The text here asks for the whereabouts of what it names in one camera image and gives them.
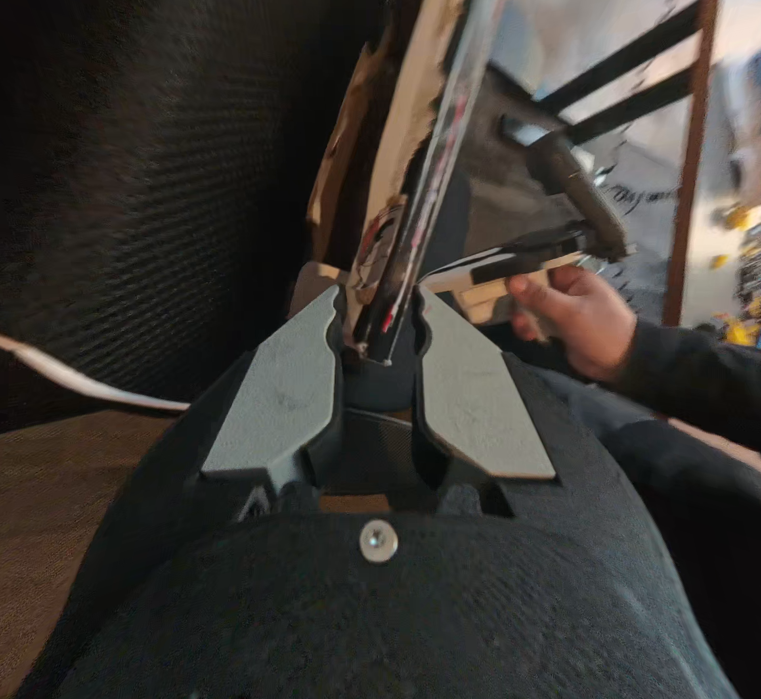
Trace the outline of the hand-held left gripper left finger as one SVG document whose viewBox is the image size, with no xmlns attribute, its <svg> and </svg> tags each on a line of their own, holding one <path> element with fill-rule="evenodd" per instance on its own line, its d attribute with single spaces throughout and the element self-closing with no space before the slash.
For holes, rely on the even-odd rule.
<svg viewBox="0 0 761 699">
<path fill-rule="evenodd" d="M 272 490 L 321 485 L 343 429 L 346 296 L 331 285 L 256 349 L 202 465 L 215 479 Z"/>
</svg>

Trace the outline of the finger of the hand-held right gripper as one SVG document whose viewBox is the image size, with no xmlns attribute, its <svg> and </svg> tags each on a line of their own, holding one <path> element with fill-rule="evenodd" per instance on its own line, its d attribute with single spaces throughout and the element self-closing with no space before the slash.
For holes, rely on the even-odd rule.
<svg viewBox="0 0 761 699">
<path fill-rule="evenodd" d="M 419 286 L 432 294 L 451 294 L 471 324 L 505 323 L 513 304 L 509 280 L 525 274 L 547 283 L 548 270 L 583 258 L 585 243 L 583 237 L 515 240 L 426 274 Z"/>
</svg>

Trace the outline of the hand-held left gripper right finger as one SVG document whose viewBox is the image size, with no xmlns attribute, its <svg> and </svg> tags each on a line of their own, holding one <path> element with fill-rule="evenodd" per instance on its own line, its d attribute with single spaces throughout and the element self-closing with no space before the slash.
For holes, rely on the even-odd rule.
<svg viewBox="0 0 761 699">
<path fill-rule="evenodd" d="M 497 478 L 552 481 L 556 470 L 500 349 L 418 288 L 422 428 L 453 457 Z"/>
</svg>

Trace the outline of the person's right forearm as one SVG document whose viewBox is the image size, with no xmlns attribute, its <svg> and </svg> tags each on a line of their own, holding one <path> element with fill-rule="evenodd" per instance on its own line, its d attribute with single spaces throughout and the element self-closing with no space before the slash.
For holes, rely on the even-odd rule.
<svg viewBox="0 0 761 699">
<path fill-rule="evenodd" d="M 610 388 L 670 418 L 760 450 L 760 352 L 638 322 Z"/>
</svg>

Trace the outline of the person's right hand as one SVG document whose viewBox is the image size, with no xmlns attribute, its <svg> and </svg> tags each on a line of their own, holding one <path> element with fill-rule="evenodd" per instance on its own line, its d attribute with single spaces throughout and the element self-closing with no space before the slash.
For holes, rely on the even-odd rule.
<svg viewBox="0 0 761 699">
<path fill-rule="evenodd" d="M 518 338 L 539 341 L 542 326 L 566 349 L 570 366 L 595 382 L 613 382 L 633 343 L 637 318 L 600 276 L 566 264 L 547 271 L 539 283 L 528 275 L 509 279 L 516 308 L 511 323 Z"/>
</svg>

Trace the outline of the person's dark trousers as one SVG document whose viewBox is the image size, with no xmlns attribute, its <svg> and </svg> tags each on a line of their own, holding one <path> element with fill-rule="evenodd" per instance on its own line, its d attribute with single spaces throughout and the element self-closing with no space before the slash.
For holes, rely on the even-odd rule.
<svg viewBox="0 0 761 699">
<path fill-rule="evenodd" d="M 566 375 L 557 349 L 512 342 L 506 350 L 545 374 L 623 468 L 737 694 L 759 697 L 759 471 L 610 387 L 593 390 L 577 372 Z"/>
</svg>

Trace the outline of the scattered toy brick parts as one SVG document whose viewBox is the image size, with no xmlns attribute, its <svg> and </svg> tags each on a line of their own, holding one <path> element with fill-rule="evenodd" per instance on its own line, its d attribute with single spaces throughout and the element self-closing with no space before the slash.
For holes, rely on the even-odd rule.
<svg viewBox="0 0 761 699">
<path fill-rule="evenodd" d="M 740 347 L 760 348 L 760 224 L 753 222 L 758 207 L 735 203 L 720 210 L 722 226 L 729 232 L 743 234 L 737 261 L 737 284 L 734 296 L 740 310 L 736 315 L 715 313 L 722 322 L 723 342 Z"/>
</svg>

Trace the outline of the black mesh office chair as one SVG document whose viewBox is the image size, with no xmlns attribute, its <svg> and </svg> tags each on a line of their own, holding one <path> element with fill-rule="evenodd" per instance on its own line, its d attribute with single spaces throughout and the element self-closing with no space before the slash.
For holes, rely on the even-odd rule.
<svg viewBox="0 0 761 699">
<path fill-rule="evenodd" d="M 190 402 L 281 321 L 384 0 L 2 0 L 2 335 Z"/>
</svg>

